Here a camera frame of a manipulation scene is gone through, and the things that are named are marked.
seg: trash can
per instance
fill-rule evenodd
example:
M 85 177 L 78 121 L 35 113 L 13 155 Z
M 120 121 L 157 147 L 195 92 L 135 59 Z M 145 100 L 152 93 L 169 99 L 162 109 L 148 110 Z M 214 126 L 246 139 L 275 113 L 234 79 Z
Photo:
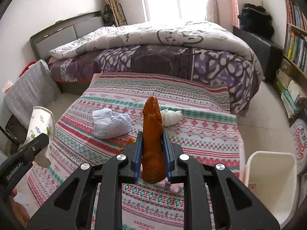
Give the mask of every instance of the trash can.
M 291 153 L 257 151 L 245 166 L 243 183 L 283 225 L 291 213 L 297 186 Z

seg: white tissue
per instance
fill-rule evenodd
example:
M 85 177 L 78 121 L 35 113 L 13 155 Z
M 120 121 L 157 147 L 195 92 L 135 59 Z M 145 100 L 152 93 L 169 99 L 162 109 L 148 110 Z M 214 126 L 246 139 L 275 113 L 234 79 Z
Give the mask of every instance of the white tissue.
M 171 126 L 181 119 L 182 112 L 181 111 L 170 111 L 168 109 L 160 111 L 162 116 L 162 125 L 164 126 Z
M 93 130 L 94 136 L 101 139 L 121 136 L 131 130 L 131 119 L 109 108 L 93 111 Z

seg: headboard panel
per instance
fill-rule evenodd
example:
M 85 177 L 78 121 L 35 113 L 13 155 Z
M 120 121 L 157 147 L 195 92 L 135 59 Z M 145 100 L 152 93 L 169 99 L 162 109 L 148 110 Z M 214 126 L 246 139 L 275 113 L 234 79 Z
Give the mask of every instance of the headboard panel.
M 74 41 L 96 29 L 103 27 L 101 11 L 81 14 L 38 32 L 30 37 L 30 44 L 36 60 L 47 60 L 49 51 Z

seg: paper cup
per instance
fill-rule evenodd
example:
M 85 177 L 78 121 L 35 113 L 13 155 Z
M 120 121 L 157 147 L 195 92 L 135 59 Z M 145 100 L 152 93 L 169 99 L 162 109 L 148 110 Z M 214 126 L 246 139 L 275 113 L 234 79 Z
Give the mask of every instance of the paper cup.
M 35 162 L 44 168 L 50 166 L 50 155 L 52 148 L 52 140 L 55 134 L 55 121 L 53 113 L 42 106 L 33 107 L 33 112 L 29 124 L 28 134 L 25 144 L 31 142 L 41 133 L 45 133 L 49 137 L 49 144 L 35 157 Z

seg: silver screw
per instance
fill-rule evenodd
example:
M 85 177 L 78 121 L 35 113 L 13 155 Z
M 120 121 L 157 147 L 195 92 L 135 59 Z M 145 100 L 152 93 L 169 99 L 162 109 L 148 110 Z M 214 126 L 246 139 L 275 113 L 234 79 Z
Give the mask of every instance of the silver screw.
M 186 160 L 189 160 L 190 156 L 187 155 L 187 154 L 181 154 L 181 155 L 179 156 L 179 158 L 180 158 L 181 160 L 183 160 L 183 161 L 186 161 Z
M 87 169 L 89 169 L 90 168 L 90 165 L 88 164 L 88 163 L 83 163 L 83 164 L 81 164 L 81 169 L 82 170 L 87 170 Z
M 119 161 L 125 160 L 126 159 L 126 155 L 119 154 L 119 155 L 117 155 L 116 159 L 119 160 Z
M 225 165 L 222 164 L 222 163 L 217 163 L 217 164 L 215 165 L 215 167 L 216 167 L 218 170 L 224 170 L 224 169 L 225 169 Z

